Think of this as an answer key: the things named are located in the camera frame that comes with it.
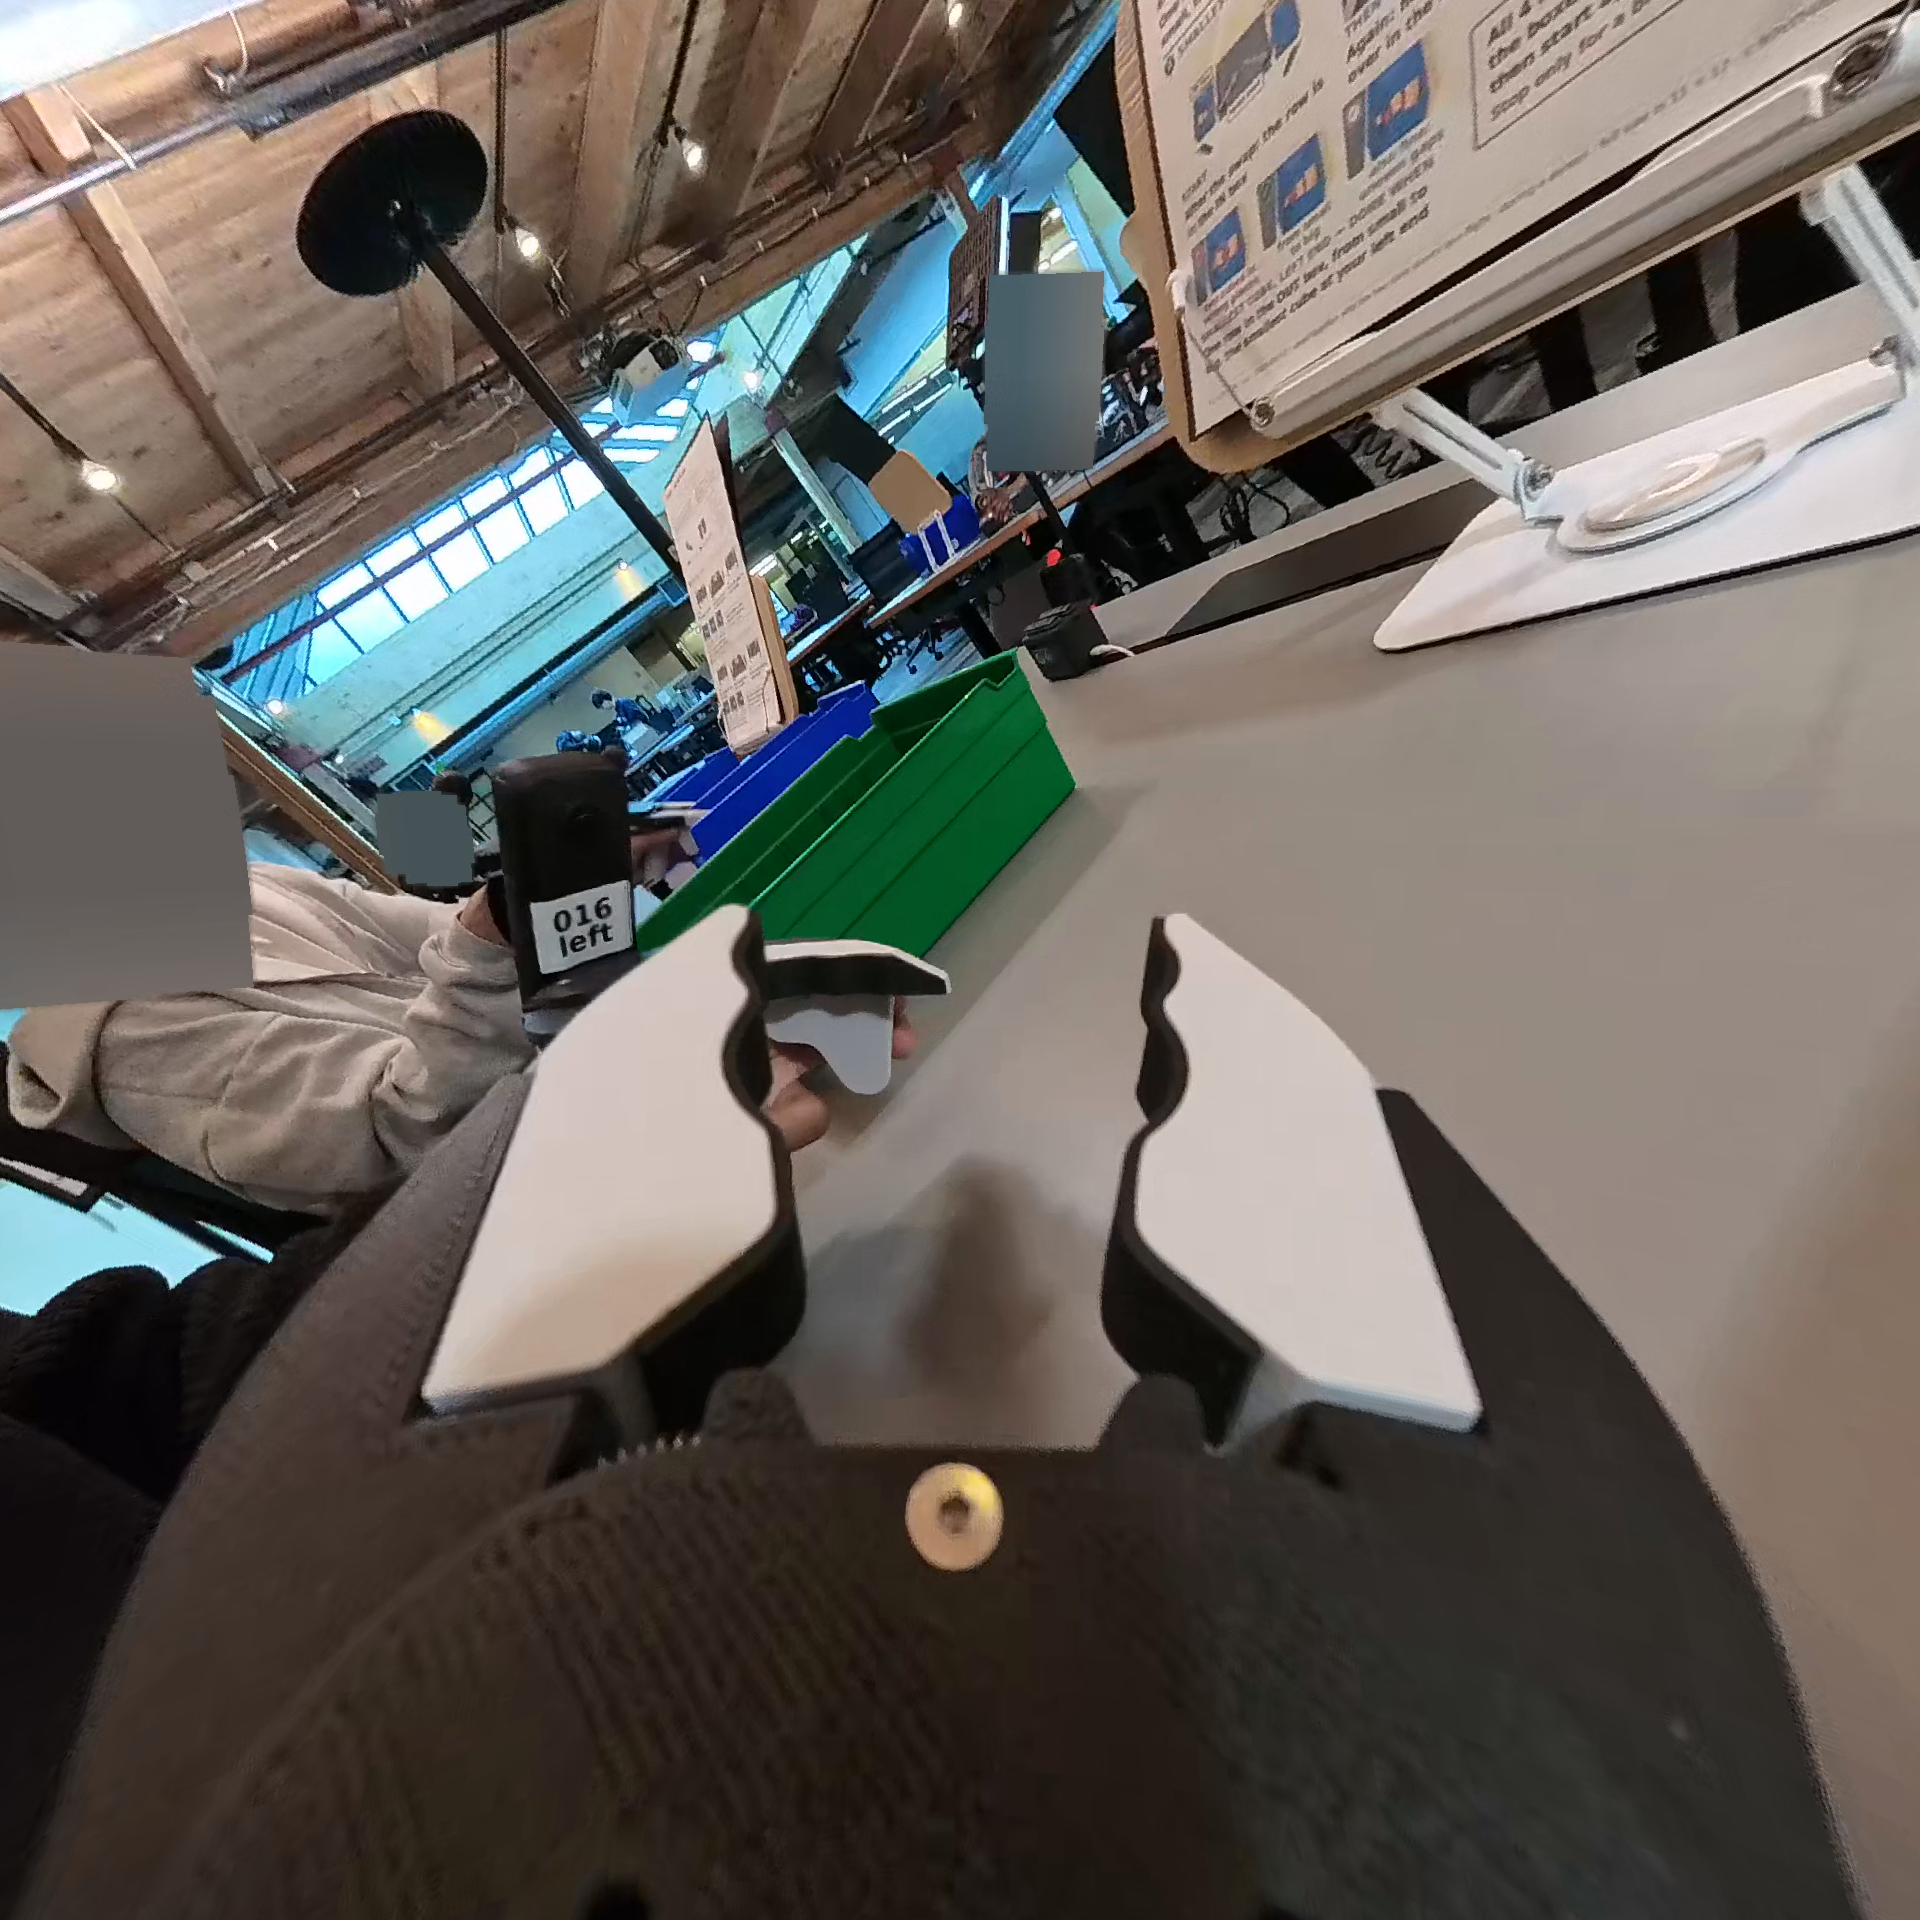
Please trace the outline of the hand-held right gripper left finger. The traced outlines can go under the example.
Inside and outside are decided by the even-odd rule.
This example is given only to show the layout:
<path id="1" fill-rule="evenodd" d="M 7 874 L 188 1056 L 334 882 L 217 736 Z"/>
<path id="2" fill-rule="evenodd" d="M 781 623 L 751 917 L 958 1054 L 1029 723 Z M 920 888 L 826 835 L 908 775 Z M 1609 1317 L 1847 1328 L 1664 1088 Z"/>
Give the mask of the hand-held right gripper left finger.
<path id="1" fill-rule="evenodd" d="M 622 1448 L 693 1435 L 721 1377 L 797 1334 L 806 1269 L 764 947 L 725 906 L 548 1042 L 450 1294 L 439 1418 L 580 1400 Z"/>

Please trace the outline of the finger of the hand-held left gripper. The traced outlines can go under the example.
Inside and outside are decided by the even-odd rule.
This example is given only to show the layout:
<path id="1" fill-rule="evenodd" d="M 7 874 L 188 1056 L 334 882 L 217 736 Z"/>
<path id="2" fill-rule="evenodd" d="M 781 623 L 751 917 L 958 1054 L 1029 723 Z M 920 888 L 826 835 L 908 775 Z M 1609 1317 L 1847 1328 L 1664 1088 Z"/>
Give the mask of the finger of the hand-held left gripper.
<path id="1" fill-rule="evenodd" d="M 761 949 L 766 1002 L 946 997 L 950 976 L 912 951 L 866 939 L 790 939 Z"/>
<path id="2" fill-rule="evenodd" d="M 890 1000 L 777 1000 L 769 1007 L 769 1045 L 824 1067 L 854 1098 L 877 1098 L 890 1087 L 893 1034 Z"/>

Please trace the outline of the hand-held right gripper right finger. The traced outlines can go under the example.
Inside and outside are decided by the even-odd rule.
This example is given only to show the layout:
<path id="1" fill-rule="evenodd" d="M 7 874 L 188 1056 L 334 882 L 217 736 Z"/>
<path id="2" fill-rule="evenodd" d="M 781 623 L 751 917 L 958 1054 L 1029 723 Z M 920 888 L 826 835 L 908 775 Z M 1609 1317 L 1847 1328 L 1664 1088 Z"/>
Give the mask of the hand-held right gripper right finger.
<path id="1" fill-rule="evenodd" d="M 1481 1393 L 1382 1094 L 1337 1031 L 1189 915 L 1151 922 L 1138 1129 L 1102 1326 L 1230 1455 L 1305 1409 L 1472 1433 Z"/>

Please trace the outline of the green plastic bin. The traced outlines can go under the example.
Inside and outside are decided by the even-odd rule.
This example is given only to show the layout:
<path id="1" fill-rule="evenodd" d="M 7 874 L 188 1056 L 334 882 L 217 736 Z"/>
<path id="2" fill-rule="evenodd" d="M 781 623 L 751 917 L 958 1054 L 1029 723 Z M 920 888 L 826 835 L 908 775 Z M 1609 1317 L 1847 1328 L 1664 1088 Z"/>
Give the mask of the green plastic bin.
<path id="1" fill-rule="evenodd" d="M 639 922 L 636 947 L 746 906 L 768 943 L 926 955 L 1071 789 L 1018 657 L 990 657 L 880 704 Z"/>

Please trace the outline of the grey desk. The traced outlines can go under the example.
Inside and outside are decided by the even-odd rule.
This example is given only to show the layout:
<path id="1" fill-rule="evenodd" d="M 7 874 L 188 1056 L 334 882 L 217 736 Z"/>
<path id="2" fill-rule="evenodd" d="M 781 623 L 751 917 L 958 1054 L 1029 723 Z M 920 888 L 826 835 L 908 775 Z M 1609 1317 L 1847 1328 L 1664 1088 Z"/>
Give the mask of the grey desk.
<path id="1" fill-rule="evenodd" d="M 799 1155 L 820 1438 L 1085 1446 L 1150 922 L 1412 1094 L 1620 1338 L 1914 1915 L 1914 541 L 1415 657 L 1405 569 L 1037 685 L 1076 792 Z"/>

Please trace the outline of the black desk strip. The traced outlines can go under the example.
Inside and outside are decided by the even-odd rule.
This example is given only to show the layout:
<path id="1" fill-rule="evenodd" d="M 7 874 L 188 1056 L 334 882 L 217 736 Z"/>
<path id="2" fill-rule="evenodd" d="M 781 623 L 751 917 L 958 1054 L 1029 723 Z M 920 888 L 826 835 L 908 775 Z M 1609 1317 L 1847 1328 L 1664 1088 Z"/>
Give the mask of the black desk strip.
<path id="1" fill-rule="evenodd" d="M 1424 497 L 1377 517 L 1310 536 L 1260 558 L 1245 555 L 1206 584 L 1168 582 L 1154 605 L 1148 590 L 1097 613 L 1103 638 L 1129 651 L 1226 630 L 1245 618 L 1289 608 L 1386 573 L 1439 555 L 1481 513 L 1464 488 Z"/>

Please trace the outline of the person's left hand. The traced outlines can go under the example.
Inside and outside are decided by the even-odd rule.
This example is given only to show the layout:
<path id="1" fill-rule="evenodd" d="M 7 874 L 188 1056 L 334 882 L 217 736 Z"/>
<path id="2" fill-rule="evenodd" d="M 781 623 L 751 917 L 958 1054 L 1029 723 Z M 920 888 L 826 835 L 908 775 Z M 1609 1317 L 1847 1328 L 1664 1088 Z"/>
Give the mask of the person's left hand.
<path id="1" fill-rule="evenodd" d="M 822 1087 L 836 1081 L 824 1067 L 806 1066 L 802 1059 L 784 1054 L 773 1045 L 769 1062 L 773 1087 L 761 1102 L 761 1111 L 775 1126 L 785 1147 L 799 1152 L 804 1146 L 824 1139 L 832 1114 Z"/>

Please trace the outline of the blue plastic bin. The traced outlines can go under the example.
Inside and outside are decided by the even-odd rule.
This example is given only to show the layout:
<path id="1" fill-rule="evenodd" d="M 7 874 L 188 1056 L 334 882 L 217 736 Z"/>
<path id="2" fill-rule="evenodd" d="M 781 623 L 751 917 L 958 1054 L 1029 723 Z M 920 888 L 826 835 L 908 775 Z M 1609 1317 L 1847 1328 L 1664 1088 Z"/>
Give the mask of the blue plastic bin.
<path id="1" fill-rule="evenodd" d="M 815 712 L 793 721 L 751 757 L 738 759 L 729 750 L 713 752 L 632 803 L 631 815 L 657 810 L 695 815 L 693 837 L 711 857 L 836 744 L 863 736 L 873 725 L 873 712 L 870 686 L 840 686 Z"/>

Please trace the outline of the instruction sheet on stand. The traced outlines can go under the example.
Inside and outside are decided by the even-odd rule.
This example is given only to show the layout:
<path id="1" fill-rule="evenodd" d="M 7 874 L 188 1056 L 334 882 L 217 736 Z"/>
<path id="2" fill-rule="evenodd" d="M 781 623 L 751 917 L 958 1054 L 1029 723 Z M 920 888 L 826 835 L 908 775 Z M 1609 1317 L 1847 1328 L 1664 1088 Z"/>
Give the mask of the instruction sheet on stand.
<path id="1" fill-rule="evenodd" d="M 717 723 L 746 759 L 799 715 L 773 593 L 751 573 L 735 522 L 726 438 L 704 419 L 662 486 L 664 529 L 678 553 Z"/>

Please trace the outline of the white document stand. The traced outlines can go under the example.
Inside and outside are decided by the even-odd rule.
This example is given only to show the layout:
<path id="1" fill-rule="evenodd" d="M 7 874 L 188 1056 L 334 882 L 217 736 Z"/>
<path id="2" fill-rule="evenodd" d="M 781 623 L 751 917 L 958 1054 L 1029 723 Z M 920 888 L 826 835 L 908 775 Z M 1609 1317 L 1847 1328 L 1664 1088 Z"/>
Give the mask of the white document stand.
<path id="1" fill-rule="evenodd" d="M 897 529 L 903 553 L 919 574 L 944 569 L 977 543 L 974 498 L 910 450 L 896 449 L 863 488 Z"/>
<path id="2" fill-rule="evenodd" d="M 1154 162 L 1130 5 L 1116 85 L 1136 195 Z M 1194 465 L 1244 473 L 1369 416 L 1494 498 L 1375 631 L 1385 654 L 1912 534 L 1914 443 L 1901 435 L 1914 432 L 1914 256 L 1861 166 L 1912 131 L 1914 5 L 1892 5 L 1212 430 L 1193 425 L 1184 366 L 1190 286 L 1162 218 L 1136 206 L 1125 249 L 1148 283 L 1175 439 Z M 1785 197 L 1878 302 L 1888 339 L 1869 355 L 1575 465 L 1522 454 L 1437 398 L 1439 374 Z"/>

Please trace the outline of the black round-headed pole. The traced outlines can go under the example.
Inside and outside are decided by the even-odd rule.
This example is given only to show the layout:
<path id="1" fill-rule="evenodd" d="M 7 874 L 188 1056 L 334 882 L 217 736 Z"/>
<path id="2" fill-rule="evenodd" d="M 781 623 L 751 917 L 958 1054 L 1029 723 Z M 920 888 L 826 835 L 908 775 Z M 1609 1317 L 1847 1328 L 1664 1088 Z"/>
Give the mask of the black round-headed pole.
<path id="1" fill-rule="evenodd" d="M 295 245 L 310 278 L 343 298 L 393 296 L 429 278 L 598 479 L 664 574 L 682 584 L 660 520 L 450 256 L 487 195 L 489 158 L 463 120 L 446 111 L 400 112 L 375 121 L 319 169 L 303 195 Z"/>

